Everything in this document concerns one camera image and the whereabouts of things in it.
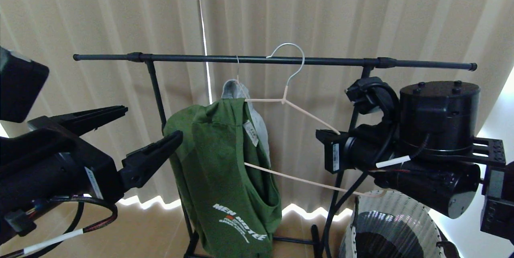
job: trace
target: clothing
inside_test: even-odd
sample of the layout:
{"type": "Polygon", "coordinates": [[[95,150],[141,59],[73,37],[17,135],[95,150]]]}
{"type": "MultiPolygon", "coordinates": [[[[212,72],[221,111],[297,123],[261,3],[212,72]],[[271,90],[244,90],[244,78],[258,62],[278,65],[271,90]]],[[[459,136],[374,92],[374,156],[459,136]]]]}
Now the clothing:
{"type": "MultiPolygon", "coordinates": [[[[250,98],[250,93],[248,92],[248,88],[242,83],[237,85],[236,79],[229,79],[223,85],[223,93],[222,99],[239,99],[239,98],[250,98]]],[[[253,104],[248,102],[248,110],[250,111],[250,115],[252,117],[253,125],[255,126],[255,130],[257,131],[257,135],[259,136],[259,141],[262,143],[264,151],[266,152],[266,157],[269,159],[269,143],[268,143],[268,130],[266,129],[266,124],[262,119],[261,115],[253,108],[253,104]]]]}
{"type": "Polygon", "coordinates": [[[218,258],[271,257],[281,221],[274,177],[244,165],[269,168],[253,127],[244,99],[222,99],[177,112],[164,129],[184,134],[171,165],[204,249],[218,258]]]}

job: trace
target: hanger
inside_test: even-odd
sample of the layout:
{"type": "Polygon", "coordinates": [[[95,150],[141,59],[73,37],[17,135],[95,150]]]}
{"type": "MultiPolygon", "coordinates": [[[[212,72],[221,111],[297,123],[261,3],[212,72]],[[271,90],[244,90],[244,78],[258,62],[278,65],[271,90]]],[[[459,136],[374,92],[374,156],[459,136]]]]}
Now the hanger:
{"type": "MultiPolygon", "coordinates": [[[[300,108],[299,106],[296,106],[294,103],[292,103],[292,102],[290,102],[290,101],[288,101],[286,99],[286,97],[288,95],[288,88],[289,88],[289,83],[291,82],[291,79],[302,70],[302,68],[303,68],[303,66],[305,64],[305,53],[303,52],[303,50],[299,46],[297,46],[294,43],[283,43],[283,44],[279,45],[273,51],[273,53],[271,55],[267,56],[266,58],[268,59],[270,57],[273,57],[273,55],[277,52],[277,50],[279,48],[281,48],[282,46],[284,46],[284,45],[292,45],[292,46],[295,46],[297,49],[300,50],[300,52],[302,53],[302,64],[301,64],[300,68],[288,78],[288,81],[286,82],[286,86],[284,88],[284,96],[282,97],[282,99],[249,99],[248,96],[246,95],[246,92],[243,90],[243,87],[239,83],[239,57],[237,55],[235,56],[236,59],[237,59],[237,79],[236,79],[236,81],[237,81],[237,84],[238,84],[239,88],[245,94],[245,97],[246,97],[245,101],[246,102],[280,102],[282,104],[288,104],[292,108],[294,108],[294,109],[298,110],[299,112],[307,115],[308,117],[311,117],[312,119],[315,119],[316,121],[319,121],[320,123],[322,123],[326,127],[328,127],[331,130],[333,130],[336,134],[340,135],[341,133],[338,130],[336,130],[336,128],[334,128],[333,126],[331,126],[328,123],[324,122],[320,118],[314,116],[310,112],[307,112],[303,108],[300,108]]],[[[348,190],[345,190],[345,189],[342,189],[342,188],[339,188],[339,187],[333,187],[331,185],[324,185],[324,184],[321,184],[321,183],[316,183],[316,182],[313,182],[313,181],[308,181],[308,180],[305,180],[305,179],[289,176],[289,175],[282,174],[282,173],[279,173],[279,172],[276,172],[276,171],[273,171],[273,170],[269,170],[269,169],[266,169],[266,168],[262,168],[262,167],[259,167],[259,166],[256,166],[256,165],[253,165],[253,164],[250,164],[250,163],[245,163],[245,165],[250,167],[250,168],[258,169],[258,170],[261,170],[261,171],[264,171],[264,172],[268,172],[268,173],[271,173],[271,174],[274,174],[274,175],[278,175],[278,176],[282,176],[282,177],[285,177],[285,178],[288,178],[288,179],[300,181],[300,182],[303,182],[303,183],[308,183],[308,184],[316,185],[316,186],[319,186],[319,187],[325,187],[327,189],[336,190],[336,191],[340,191],[340,192],[348,192],[348,190]]],[[[353,194],[354,195],[371,197],[371,198],[380,198],[380,197],[383,197],[386,194],[386,191],[384,190],[384,191],[382,191],[382,193],[380,193],[378,195],[365,194],[365,193],[359,193],[359,192],[353,192],[353,194]]]]}

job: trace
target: curtain fold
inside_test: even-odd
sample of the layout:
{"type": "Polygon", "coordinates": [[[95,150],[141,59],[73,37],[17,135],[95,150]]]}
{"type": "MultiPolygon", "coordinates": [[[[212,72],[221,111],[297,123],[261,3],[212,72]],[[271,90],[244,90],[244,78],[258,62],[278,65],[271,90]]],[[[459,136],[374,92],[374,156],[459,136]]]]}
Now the curtain fold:
{"type": "MultiPolygon", "coordinates": [[[[462,79],[482,88],[477,132],[514,64],[513,0],[201,0],[207,52],[212,55],[269,55],[293,42],[308,57],[393,57],[395,59],[476,62],[475,72],[449,69],[375,69],[399,91],[420,81],[462,79]]],[[[282,48],[277,55],[300,56],[282,48]]],[[[279,98],[290,65],[213,64],[213,96],[235,78],[253,98],[279,98]]],[[[291,82],[288,99],[340,130],[346,130],[352,106],[343,90],[360,77],[361,68],[305,66],[291,82]]],[[[315,136],[318,122],[281,104],[255,103],[268,127],[274,170],[332,184],[323,167],[323,147],[315,136]]],[[[375,124],[380,114],[360,123],[375,124]]],[[[348,171],[343,187],[360,174],[348,171]]],[[[279,178],[284,205],[312,211],[329,205],[330,191],[279,178]]],[[[366,180],[360,191],[371,190],[366,180]]]]}
{"type": "MultiPolygon", "coordinates": [[[[1,44],[50,68],[27,120],[105,106],[128,107],[125,117],[84,136],[118,168],[126,154],[162,138],[147,67],[125,61],[73,60],[74,53],[203,54],[198,0],[0,0],[1,44]]],[[[156,62],[166,116],[208,104],[201,63],[156,62]]],[[[9,135],[26,125],[6,123],[9,135]]],[[[169,163],[141,189],[140,201],[178,199],[169,163]]]]}

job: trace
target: white wall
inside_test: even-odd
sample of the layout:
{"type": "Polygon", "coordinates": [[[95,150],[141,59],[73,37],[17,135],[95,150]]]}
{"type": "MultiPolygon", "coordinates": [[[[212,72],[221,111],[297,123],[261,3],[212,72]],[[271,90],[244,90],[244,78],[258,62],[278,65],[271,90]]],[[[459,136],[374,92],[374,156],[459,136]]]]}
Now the white wall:
{"type": "MultiPolygon", "coordinates": [[[[507,163],[514,160],[514,70],[509,75],[502,93],[487,117],[480,137],[502,139],[507,163]]],[[[482,177],[485,167],[481,167],[482,177]]],[[[481,185],[468,210],[457,219],[450,219],[438,212],[429,212],[441,231],[457,246],[463,258],[507,258],[514,246],[506,239],[480,231],[483,196],[481,185]]]]}

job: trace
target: gray garment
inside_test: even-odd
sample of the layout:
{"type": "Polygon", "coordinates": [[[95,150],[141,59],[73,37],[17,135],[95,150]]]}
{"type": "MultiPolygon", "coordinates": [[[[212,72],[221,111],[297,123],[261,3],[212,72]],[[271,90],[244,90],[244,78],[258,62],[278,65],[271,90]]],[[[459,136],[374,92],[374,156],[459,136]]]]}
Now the gray garment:
{"type": "MultiPolygon", "coordinates": [[[[241,86],[237,86],[236,79],[229,79],[223,86],[222,99],[239,99],[239,98],[250,98],[250,94],[248,93],[248,88],[242,83],[241,86]]],[[[253,108],[251,102],[248,103],[248,109],[250,110],[250,115],[252,117],[253,126],[255,127],[255,131],[257,132],[257,136],[259,136],[259,141],[262,143],[262,147],[266,152],[266,156],[269,159],[269,144],[268,144],[268,130],[266,130],[266,125],[264,124],[264,120],[261,115],[253,108]]]]}

